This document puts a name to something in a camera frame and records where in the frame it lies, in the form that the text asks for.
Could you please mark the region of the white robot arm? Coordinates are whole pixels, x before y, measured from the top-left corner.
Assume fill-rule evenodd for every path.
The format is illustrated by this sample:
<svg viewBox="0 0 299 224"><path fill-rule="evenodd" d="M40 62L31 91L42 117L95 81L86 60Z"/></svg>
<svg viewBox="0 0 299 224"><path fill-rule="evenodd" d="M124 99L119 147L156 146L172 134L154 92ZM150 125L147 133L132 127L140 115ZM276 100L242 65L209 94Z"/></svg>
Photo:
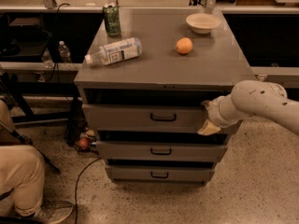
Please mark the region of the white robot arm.
<svg viewBox="0 0 299 224"><path fill-rule="evenodd" d="M202 105L207 118L197 131L201 135L218 133L254 116L269 119L299 134L299 102L289 99L285 89L277 83L243 80L234 85L229 95L204 101Z"/></svg>

